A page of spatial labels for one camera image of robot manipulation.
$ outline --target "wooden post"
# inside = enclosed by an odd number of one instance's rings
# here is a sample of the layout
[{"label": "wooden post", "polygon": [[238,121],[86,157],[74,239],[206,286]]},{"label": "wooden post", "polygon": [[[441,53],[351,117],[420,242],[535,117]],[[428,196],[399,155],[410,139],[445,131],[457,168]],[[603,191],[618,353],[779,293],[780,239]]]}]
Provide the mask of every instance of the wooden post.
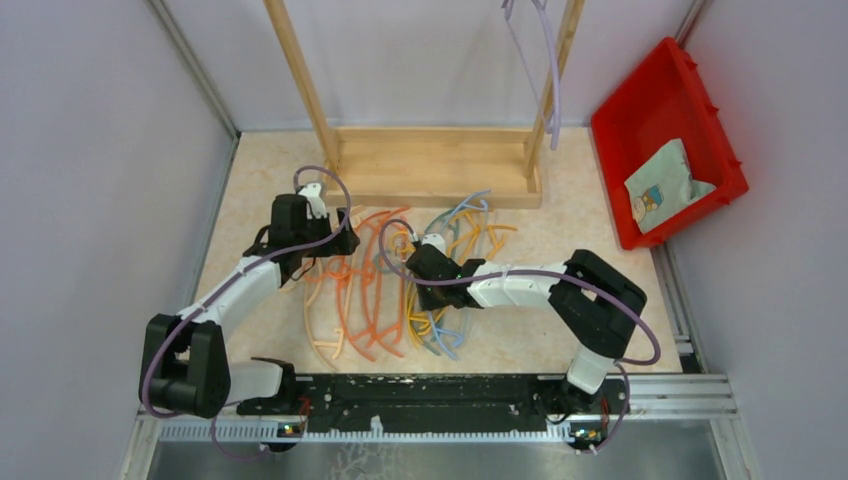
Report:
[{"label": "wooden post", "polygon": [[327,164],[330,170],[338,172],[339,139],[336,132],[327,125],[327,118],[324,116],[324,110],[321,108],[321,102],[315,92],[315,85],[312,84],[312,76],[309,75],[309,69],[306,68],[306,61],[303,59],[303,52],[300,50],[300,44],[295,36],[289,12],[283,3],[284,0],[264,1],[268,16],[271,18],[271,25],[274,27],[274,32],[277,34],[277,39],[286,55],[292,77],[297,84],[297,90],[303,98],[306,112],[312,121],[312,128],[315,129],[318,141],[321,142],[321,147],[327,155]]},{"label": "wooden post", "polygon": [[[562,73],[565,70],[565,62],[568,60],[568,52],[574,42],[574,34],[577,32],[577,22],[583,12],[584,1],[568,0],[565,12],[562,14],[562,23],[560,23],[559,34],[557,35],[559,78],[562,78]],[[530,136],[527,137],[527,146],[524,151],[524,177],[527,178],[527,188],[531,189],[531,192],[535,191],[536,188],[535,182],[532,181],[533,171],[536,169],[539,160],[539,150],[542,146],[542,139],[545,137],[545,119],[551,113],[553,99],[553,77],[548,75],[548,81],[542,91],[542,100],[539,103],[539,113],[536,115],[536,124],[533,125]]]}]

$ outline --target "table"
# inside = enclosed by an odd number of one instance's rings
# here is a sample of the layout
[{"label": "table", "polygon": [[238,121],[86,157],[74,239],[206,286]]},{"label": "table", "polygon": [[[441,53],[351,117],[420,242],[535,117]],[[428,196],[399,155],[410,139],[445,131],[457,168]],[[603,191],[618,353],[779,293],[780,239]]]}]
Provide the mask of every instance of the table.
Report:
[{"label": "table", "polygon": [[[319,164],[322,153],[311,132],[244,133],[236,153],[227,189],[224,193],[198,294],[204,295],[238,262],[241,253],[253,242],[257,230],[270,221],[271,203],[280,193],[292,191],[292,174],[302,165]],[[499,210],[492,221],[512,224],[518,232],[509,234],[495,261],[511,264],[542,264],[568,259],[573,250],[594,251],[639,285],[648,295],[643,318],[660,339],[662,357],[649,367],[630,367],[635,372],[680,372],[669,316],[663,301],[656,271],[648,250],[625,252],[615,239],[606,196],[603,192],[597,159],[590,134],[585,128],[563,129],[560,146],[545,149],[540,159],[544,200],[538,210]],[[317,177],[304,175],[302,181]],[[369,208],[367,212],[380,209]],[[423,228],[442,209],[414,209],[407,219]],[[394,334],[384,340],[399,358],[377,343],[363,348],[374,361],[364,358],[345,342],[336,360],[333,348],[321,347],[322,361],[309,345],[303,317],[305,286],[298,282],[289,292],[278,292],[263,302],[235,330],[227,341],[231,362],[250,357],[270,357],[292,362],[298,372],[347,373],[511,373],[564,372],[578,342],[564,322],[552,311],[499,307],[474,310],[470,316],[467,341],[454,361],[447,355],[435,356],[414,348],[404,329],[393,345]],[[383,301],[378,325],[385,328],[397,321],[399,279],[383,278]],[[356,286],[348,324],[354,333],[365,325]],[[311,327],[319,341],[334,342],[339,327],[335,287],[331,281],[322,290],[309,313]],[[461,314],[448,312],[447,325],[458,328]],[[359,339],[367,343],[367,336]],[[636,331],[627,350],[631,358],[647,358],[651,346]]]}]

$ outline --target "gray floor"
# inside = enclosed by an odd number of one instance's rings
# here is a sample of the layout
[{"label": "gray floor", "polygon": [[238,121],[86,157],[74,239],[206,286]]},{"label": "gray floor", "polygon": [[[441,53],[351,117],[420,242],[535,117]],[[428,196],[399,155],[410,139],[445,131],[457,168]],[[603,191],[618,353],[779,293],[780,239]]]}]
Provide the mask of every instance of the gray floor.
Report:
[{"label": "gray floor", "polygon": [[[225,445],[232,452],[255,446]],[[598,457],[555,444],[304,444],[240,463],[211,443],[161,443],[149,476],[163,479],[721,479],[706,422],[630,421]]]}]

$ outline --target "white wall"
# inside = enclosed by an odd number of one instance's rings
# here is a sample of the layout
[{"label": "white wall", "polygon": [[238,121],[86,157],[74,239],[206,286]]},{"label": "white wall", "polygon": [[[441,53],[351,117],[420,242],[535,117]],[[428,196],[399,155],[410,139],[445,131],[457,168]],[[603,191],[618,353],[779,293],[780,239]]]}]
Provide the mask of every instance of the white wall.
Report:
[{"label": "white wall", "polygon": [[[241,130],[309,126],[259,0],[167,0]],[[557,29],[565,0],[550,0]],[[287,0],[331,121],[531,124],[535,101],[501,0]],[[564,119],[584,123],[692,0],[589,0],[564,77]],[[538,89],[547,73],[538,17],[517,0],[514,25]]]},{"label": "white wall", "polygon": [[115,478],[230,141],[141,0],[5,0],[0,45],[0,478]]},{"label": "white wall", "polygon": [[844,478],[848,2],[716,1],[689,50],[750,183],[672,241],[763,478]]}]

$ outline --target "wooden plank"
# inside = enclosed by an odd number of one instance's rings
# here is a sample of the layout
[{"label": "wooden plank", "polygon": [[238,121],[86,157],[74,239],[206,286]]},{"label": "wooden plank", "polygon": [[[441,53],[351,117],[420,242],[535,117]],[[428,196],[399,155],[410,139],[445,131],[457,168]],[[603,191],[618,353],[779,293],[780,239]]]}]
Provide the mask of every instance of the wooden plank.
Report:
[{"label": "wooden plank", "polygon": [[[344,141],[339,175],[361,205],[451,207],[468,194],[491,189],[497,208],[539,208],[542,195],[538,175],[535,192],[528,191],[522,166],[524,143],[415,141],[399,137],[386,141]],[[344,202],[328,183],[328,204]]]},{"label": "wooden plank", "polygon": [[342,142],[524,143],[528,128],[499,127],[339,127]]},{"label": "wooden plank", "polygon": [[[565,71],[565,63],[568,60],[568,53],[571,51],[571,44],[574,42],[577,23],[580,20],[580,14],[583,12],[584,3],[585,0],[568,0],[568,4],[565,6],[565,11],[562,14],[562,23],[560,23],[559,34],[557,35],[559,78],[562,78],[562,74]],[[542,139],[545,137],[545,119],[551,113],[553,99],[553,77],[548,75],[545,89],[542,91],[539,112],[536,114],[536,123],[533,125],[533,132],[530,134],[527,142],[524,162],[524,176],[527,178],[530,178],[536,170],[536,164],[539,160],[539,149],[542,146]]]},{"label": "wooden plank", "polygon": [[306,60],[303,58],[303,52],[297,41],[294,26],[291,23],[284,0],[264,0],[264,2],[265,9],[268,10],[268,17],[271,19],[271,25],[274,27],[274,32],[280,41],[280,47],[286,55],[292,77],[297,84],[297,90],[303,99],[303,105],[312,121],[312,128],[315,129],[321,148],[324,149],[327,163],[331,170],[338,171],[339,140],[336,133],[327,124],[327,118],[324,116],[324,110],[321,108],[321,102],[315,92],[312,76],[306,67]]}]

